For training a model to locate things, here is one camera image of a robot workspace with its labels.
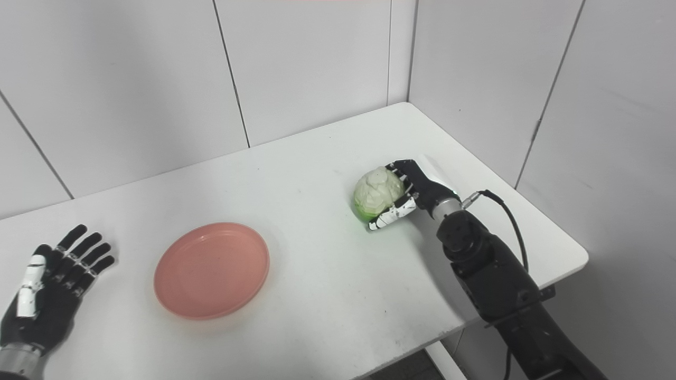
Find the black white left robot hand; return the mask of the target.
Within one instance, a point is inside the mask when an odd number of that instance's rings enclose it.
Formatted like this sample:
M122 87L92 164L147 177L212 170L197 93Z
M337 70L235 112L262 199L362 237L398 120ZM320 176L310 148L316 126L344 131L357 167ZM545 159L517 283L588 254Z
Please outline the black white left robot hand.
M82 299L116 259L101 233L75 226L55 247L39 245L2 318L2 348L46 355L69 334Z

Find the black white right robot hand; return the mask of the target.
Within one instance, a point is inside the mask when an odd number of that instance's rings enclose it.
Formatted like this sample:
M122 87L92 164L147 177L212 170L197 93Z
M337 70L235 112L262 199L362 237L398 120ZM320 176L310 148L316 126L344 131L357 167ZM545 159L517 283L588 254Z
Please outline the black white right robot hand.
M421 154L414 159L401 159L384 166L402 183L403 193L387 207L369 219L367 227L376 231L405 218L415 210L425 210L437 222L462 208L462 200L444 180L441 168Z

